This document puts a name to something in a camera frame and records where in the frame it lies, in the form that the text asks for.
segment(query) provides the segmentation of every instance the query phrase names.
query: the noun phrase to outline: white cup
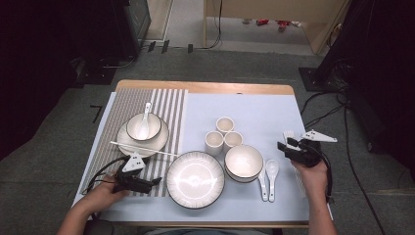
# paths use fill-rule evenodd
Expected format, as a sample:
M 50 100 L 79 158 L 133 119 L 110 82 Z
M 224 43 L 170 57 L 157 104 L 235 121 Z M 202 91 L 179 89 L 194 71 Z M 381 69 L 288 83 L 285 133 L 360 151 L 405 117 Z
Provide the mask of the white cup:
M 210 131 L 205 137 L 205 152 L 211 156 L 220 154 L 223 148 L 223 135 L 216 130 Z
M 226 133 L 223 143 L 223 152 L 226 154 L 228 151 L 235 146 L 242 145 L 243 137 L 239 132 L 230 131 Z
M 234 121 L 230 117 L 221 117 L 216 121 L 216 130 L 223 136 L 234 129 Z

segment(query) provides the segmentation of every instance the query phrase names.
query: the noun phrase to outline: person's arm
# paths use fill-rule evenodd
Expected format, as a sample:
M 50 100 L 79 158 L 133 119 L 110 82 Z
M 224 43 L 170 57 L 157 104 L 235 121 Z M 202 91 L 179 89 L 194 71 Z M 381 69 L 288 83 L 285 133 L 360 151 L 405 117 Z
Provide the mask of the person's arm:
M 115 182 L 113 177 L 105 176 L 105 181 Z M 61 228 L 60 234 L 83 234 L 86 220 L 94 212 L 101 212 L 113 203 L 127 196 L 129 191 L 120 191 L 113 194 L 113 183 L 102 182 L 79 200 L 67 213 Z
M 337 234 L 326 203 L 327 167 L 321 161 L 315 167 L 305 167 L 292 161 L 299 170 L 309 203 L 308 234 Z

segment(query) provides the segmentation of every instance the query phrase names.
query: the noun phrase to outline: striped placemat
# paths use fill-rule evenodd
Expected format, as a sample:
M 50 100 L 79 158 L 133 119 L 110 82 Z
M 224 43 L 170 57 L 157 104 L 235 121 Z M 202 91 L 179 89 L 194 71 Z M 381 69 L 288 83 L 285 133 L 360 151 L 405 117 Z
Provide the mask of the striped placemat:
M 83 191 L 87 187 L 89 180 L 91 180 L 98 170 L 110 161 L 123 156 L 118 146 L 111 144 L 110 141 L 116 141 L 119 129 L 130 118 L 144 113 L 146 103 L 148 102 L 152 103 L 150 113 L 162 118 L 169 129 L 169 137 L 162 150 L 171 154 L 178 154 L 186 97 L 187 90 L 181 89 L 123 88 L 117 91 L 80 191 Z M 150 161 L 141 171 L 139 177 L 146 180 L 162 177 L 162 181 L 158 186 L 153 187 L 148 195 L 132 192 L 131 196 L 165 197 L 168 195 L 165 177 L 168 167 L 176 157 L 155 154 L 149 158 Z M 116 171 L 121 163 L 122 161 L 113 164 L 105 172 Z

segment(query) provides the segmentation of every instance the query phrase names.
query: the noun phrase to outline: ceramic dish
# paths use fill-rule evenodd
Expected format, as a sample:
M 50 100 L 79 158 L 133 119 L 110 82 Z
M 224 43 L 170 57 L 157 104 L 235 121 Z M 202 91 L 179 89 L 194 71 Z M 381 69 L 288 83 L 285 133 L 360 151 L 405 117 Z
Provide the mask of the ceramic dish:
M 247 183 L 255 180 L 263 168 L 260 152 L 248 145 L 239 145 L 228 151 L 225 169 L 231 178 Z
M 202 152 L 190 152 L 171 164 L 166 182 L 174 202 L 184 208 L 200 209 L 220 196 L 225 177 L 222 166 L 214 157 Z
M 149 124 L 149 136 L 146 139 L 140 139 L 138 137 L 138 133 L 137 130 L 141 124 L 141 121 L 143 120 L 144 114 L 139 114 L 136 115 L 134 117 L 132 117 L 128 122 L 127 122 L 127 134 L 135 139 L 135 140 L 149 140 L 152 139 L 153 137 L 155 137 L 157 134 L 160 133 L 161 130 L 161 119 L 159 117 L 157 117 L 156 115 L 153 114 L 149 114 L 149 116 L 147 117 L 147 122 Z
M 127 133 L 127 129 L 126 129 L 127 122 L 126 122 L 119 129 L 118 135 L 116 136 L 116 142 L 159 151 L 164 147 L 165 143 L 168 140 L 168 135 L 169 135 L 167 124 L 161 118 L 160 120 L 161 120 L 160 133 L 155 138 L 149 139 L 149 140 L 142 140 L 142 141 L 132 139 Z M 125 155 L 131 155 L 134 152 L 138 152 L 141 158 L 146 158 L 154 154 L 154 152 L 146 151 L 146 150 L 139 150 L 139 149 L 128 148 L 128 147 L 123 147 L 123 146 L 118 146 L 118 147 Z

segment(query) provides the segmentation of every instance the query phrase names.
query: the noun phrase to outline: saucer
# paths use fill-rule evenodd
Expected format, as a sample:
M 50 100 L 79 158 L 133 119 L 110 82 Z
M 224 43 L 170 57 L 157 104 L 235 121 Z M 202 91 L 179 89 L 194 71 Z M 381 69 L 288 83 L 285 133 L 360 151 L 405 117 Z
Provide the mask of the saucer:
M 140 148 L 160 151 L 164 147 L 165 143 L 167 143 L 168 135 L 169 135 L 167 124 L 161 118 L 160 118 L 160 121 L 161 121 L 160 133 L 153 139 L 142 140 L 142 141 L 134 140 L 128 135 L 127 133 L 128 121 L 127 121 L 119 129 L 118 134 L 116 136 L 116 142 L 126 144 L 126 145 L 137 146 Z M 118 147 L 125 155 L 132 155 L 134 152 L 137 152 L 138 154 L 140 154 L 141 158 L 146 158 L 146 157 L 150 157 L 155 154 L 154 152 L 147 151 L 147 150 L 139 150 L 139 149 L 123 147 L 119 145 Z
M 147 117 L 147 122 L 149 124 L 149 136 L 146 139 L 140 139 L 137 136 L 137 129 L 141 124 L 141 121 L 143 120 L 144 114 L 139 114 L 136 115 L 134 117 L 132 117 L 128 122 L 127 122 L 127 133 L 128 135 L 135 139 L 135 140 L 149 140 L 152 139 L 153 137 L 155 137 L 157 134 L 159 134 L 160 130 L 161 130 L 161 119 L 159 117 L 157 117 L 154 114 L 149 114 Z
M 166 183 L 174 202 L 184 208 L 200 209 L 220 196 L 225 177 L 217 159 L 206 153 L 190 152 L 171 164 Z

